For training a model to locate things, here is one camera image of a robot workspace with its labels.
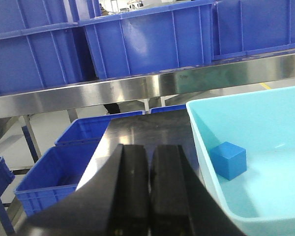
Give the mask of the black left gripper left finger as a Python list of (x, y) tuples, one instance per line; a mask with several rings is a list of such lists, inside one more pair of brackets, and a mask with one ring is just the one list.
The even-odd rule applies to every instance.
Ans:
[(148, 216), (146, 150), (118, 144), (86, 184), (27, 218), (17, 235), (146, 236)]

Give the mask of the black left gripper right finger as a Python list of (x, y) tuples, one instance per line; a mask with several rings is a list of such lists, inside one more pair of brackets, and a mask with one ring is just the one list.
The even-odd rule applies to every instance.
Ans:
[(180, 145), (158, 145), (150, 169), (153, 236), (242, 236), (192, 169)]

